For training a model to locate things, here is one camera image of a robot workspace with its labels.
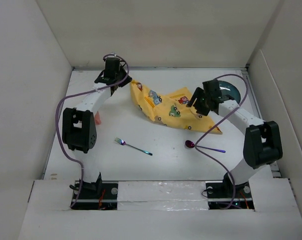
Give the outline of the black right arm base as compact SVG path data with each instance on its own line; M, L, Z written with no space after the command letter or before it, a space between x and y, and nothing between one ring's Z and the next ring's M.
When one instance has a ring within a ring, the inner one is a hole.
M201 195L208 200L210 210L254 210L253 197L249 182L235 186L228 175L225 174L223 180L205 182L205 189Z

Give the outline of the yellow cartoon print cloth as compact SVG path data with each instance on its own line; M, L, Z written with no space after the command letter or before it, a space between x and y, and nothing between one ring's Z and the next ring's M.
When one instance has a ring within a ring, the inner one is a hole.
M201 133L215 125L211 117L196 113L194 107L187 107L192 94L186 87L164 95L133 80L130 93L133 103L156 124Z

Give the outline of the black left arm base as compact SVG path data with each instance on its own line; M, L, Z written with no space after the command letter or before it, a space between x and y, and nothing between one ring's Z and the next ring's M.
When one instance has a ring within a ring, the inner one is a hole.
M72 210L117 210L119 182L103 181L101 175L95 182L83 182L78 192L80 181L69 188L73 190L70 208Z

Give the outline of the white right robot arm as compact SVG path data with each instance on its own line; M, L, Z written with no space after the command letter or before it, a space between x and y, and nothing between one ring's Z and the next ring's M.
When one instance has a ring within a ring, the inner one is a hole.
M243 158L224 175L223 194L233 197L262 166L283 157L280 129L275 121L264 121L243 109L230 91L223 92L217 79L203 82L197 87L187 107L207 116L215 112L232 123L244 135Z

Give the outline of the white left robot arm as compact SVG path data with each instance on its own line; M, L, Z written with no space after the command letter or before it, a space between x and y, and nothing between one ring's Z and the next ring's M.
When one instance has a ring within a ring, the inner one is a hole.
M96 182L100 174L96 160L88 155L97 141L94 116L118 88L132 81L122 57L109 53L103 60L105 68L94 81L93 89L84 93L85 98L78 105L65 108L62 116L62 141L82 164L83 185L91 198L102 194L102 185Z

